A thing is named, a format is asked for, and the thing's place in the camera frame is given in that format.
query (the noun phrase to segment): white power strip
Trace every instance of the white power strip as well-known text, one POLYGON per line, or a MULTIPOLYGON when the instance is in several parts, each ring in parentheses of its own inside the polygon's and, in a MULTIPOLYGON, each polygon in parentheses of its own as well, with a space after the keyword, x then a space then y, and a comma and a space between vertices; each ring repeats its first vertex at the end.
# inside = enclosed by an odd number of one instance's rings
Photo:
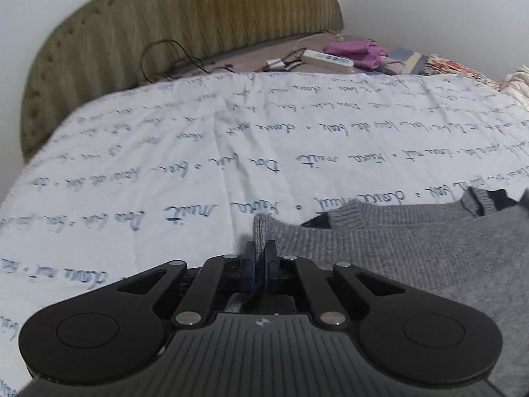
POLYGON ((307 49, 301 56, 301 61, 312 66, 328 68, 340 73, 353 73, 354 62, 347 58, 336 57, 335 55, 324 54, 322 52, 307 49))

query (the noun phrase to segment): white bed sheet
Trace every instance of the white bed sheet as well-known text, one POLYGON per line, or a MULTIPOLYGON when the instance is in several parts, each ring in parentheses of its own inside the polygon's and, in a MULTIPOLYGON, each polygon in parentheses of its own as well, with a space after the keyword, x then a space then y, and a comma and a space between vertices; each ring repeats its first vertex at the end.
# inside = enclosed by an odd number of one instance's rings
POLYGON ((455 75, 220 74, 72 113, 0 210, 0 387, 37 310, 171 259, 239 253, 255 213, 448 202, 529 181, 529 115, 455 75))

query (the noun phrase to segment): headboard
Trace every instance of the headboard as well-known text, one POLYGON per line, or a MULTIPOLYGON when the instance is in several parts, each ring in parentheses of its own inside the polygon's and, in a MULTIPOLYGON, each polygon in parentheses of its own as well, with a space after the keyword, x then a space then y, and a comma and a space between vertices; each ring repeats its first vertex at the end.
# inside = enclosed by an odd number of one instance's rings
MULTIPOLYGON (((175 39, 189 54, 207 58, 342 25, 337 0, 92 0, 55 29, 31 66, 20 122, 24 158, 76 107, 136 86, 149 43, 175 39)), ((168 46, 156 46, 144 67, 163 73, 174 62, 168 46)))

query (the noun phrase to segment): wall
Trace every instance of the wall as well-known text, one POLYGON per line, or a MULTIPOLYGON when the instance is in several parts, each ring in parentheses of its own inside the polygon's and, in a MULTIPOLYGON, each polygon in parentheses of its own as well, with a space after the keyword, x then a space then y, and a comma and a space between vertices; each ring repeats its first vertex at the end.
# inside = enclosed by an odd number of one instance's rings
POLYGON ((345 31, 436 53, 501 81, 529 65, 529 0, 338 0, 345 31))
MULTIPOLYGON (((0 0, 0 200, 22 169, 20 98, 53 28, 88 0, 0 0)), ((438 53, 494 80, 529 64, 529 0, 338 0, 345 32, 438 53)))
POLYGON ((0 0, 0 201, 23 167, 20 100, 34 56, 63 19, 89 0, 0 0))

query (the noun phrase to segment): pink fabric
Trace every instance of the pink fabric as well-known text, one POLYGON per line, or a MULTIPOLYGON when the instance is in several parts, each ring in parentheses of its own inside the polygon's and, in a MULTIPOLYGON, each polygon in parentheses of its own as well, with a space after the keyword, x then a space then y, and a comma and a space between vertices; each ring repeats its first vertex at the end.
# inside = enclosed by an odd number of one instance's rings
POLYGON ((323 52, 348 58, 354 61, 356 67, 370 68, 371 70, 378 68, 380 57, 388 56, 387 51, 372 40, 329 43, 323 52))

